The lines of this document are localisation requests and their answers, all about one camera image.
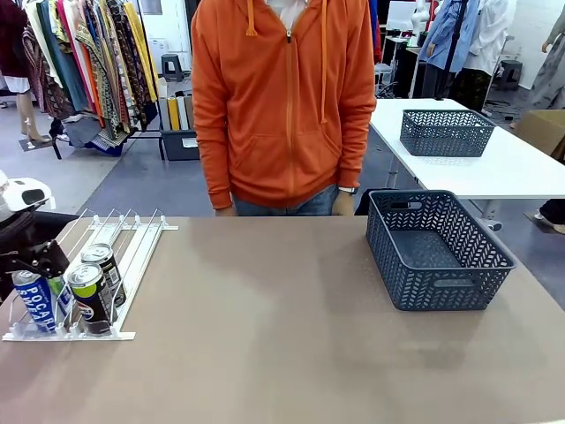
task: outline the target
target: hoodie drawstring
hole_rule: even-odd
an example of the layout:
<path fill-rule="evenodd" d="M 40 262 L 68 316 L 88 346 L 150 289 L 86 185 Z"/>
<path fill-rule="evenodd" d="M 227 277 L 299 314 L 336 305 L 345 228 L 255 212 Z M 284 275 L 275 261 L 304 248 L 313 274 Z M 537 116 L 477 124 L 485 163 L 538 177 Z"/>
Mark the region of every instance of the hoodie drawstring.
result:
<path fill-rule="evenodd" d="M 253 0 L 247 0 L 247 31 L 245 35 L 248 37 L 256 37 L 255 31 L 255 17 L 253 16 Z"/>
<path fill-rule="evenodd" d="M 328 0 L 321 2 L 321 124 L 326 121 L 326 78 L 328 76 L 328 38 L 326 36 L 326 11 Z"/>

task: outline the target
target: white wall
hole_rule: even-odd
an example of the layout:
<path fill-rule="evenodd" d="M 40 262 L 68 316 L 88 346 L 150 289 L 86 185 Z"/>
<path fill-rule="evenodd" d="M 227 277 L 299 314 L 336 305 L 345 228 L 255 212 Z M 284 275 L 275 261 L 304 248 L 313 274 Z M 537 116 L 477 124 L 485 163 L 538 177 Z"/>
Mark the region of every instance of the white wall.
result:
<path fill-rule="evenodd" d="M 531 88 L 539 68 L 546 60 L 541 45 L 551 32 L 563 10 L 565 0 L 517 0 L 516 17 L 509 35 L 515 40 L 508 42 L 505 52 L 517 53 L 524 64 L 520 85 Z"/>
<path fill-rule="evenodd" d="M 164 39 L 169 53 L 178 54 L 183 71 L 191 69 L 191 44 L 184 0 L 161 0 L 162 15 L 143 15 L 148 40 Z"/>

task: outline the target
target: maroon sweater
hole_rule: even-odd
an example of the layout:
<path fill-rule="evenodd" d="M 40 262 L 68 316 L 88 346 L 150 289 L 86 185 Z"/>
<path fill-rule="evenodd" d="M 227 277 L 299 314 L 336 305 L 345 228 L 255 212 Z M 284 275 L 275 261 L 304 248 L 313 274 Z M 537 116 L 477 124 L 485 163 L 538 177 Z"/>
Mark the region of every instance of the maroon sweater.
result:
<path fill-rule="evenodd" d="M 27 77 L 21 35 L 27 15 L 12 0 L 0 0 L 0 71 L 5 77 Z"/>

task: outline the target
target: orange hoodie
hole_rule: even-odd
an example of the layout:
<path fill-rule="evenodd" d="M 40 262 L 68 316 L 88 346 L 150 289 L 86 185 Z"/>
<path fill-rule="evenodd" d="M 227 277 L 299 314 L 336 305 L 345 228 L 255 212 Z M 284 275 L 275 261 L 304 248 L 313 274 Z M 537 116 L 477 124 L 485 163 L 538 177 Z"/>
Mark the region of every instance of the orange hoodie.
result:
<path fill-rule="evenodd" d="M 296 206 L 357 187 L 374 97 L 366 0 L 308 0 L 287 31 L 264 0 L 202 0 L 192 20 L 194 122 L 214 208 L 230 192 Z"/>

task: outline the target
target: wristwatch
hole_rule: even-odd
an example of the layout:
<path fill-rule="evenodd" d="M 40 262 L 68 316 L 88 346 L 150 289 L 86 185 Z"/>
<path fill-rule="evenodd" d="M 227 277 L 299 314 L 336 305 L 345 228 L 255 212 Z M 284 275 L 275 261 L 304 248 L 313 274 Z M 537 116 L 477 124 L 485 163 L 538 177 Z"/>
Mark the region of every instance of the wristwatch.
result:
<path fill-rule="evenodd" d="M 351 188 L 351 187 L 337 187 L 339 188 L 342 192 L 346 192 L 346 193 L 351 193 L 351 194 L 357 194 L 359 191 L 359 187 L 355 187 L 355 188 Z"/>

